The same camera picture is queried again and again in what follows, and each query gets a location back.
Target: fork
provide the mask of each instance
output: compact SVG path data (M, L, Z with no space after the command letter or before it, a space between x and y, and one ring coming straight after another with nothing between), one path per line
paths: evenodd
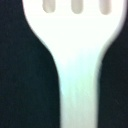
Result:
M96 128L102 58L119 35L127 0L22 0L26 20L59 75L61 128Z

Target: white plastic fork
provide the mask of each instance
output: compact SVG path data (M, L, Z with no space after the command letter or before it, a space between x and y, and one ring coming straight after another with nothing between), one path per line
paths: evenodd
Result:
M104 15L99 6L103 1L83 0L76 14L71 0L56 0L51 10L43 10L42 0L23 0L28 24L57 66L61 128L97 128L99 69L121 31L127 8L127 0L111 0L111 11Z

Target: black backdrop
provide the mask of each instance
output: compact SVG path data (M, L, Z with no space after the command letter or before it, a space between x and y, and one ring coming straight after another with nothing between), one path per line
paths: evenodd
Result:
M128 125L128 19L101 68L98 128ZM0 0L0 128L59 128L53 58L25 20L21 0Z

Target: fork head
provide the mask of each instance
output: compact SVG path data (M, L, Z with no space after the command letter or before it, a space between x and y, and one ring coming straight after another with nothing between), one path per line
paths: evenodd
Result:
M23 0L28 24L56 56L109 45L122 28L126 6L127 0Z

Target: dark background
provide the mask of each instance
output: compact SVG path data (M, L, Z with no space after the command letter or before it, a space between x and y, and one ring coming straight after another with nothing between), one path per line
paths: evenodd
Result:
M128 19L101 67L98 128L128 126ZM25 20L21 0L0 0L0 128L59 128L53 58Z

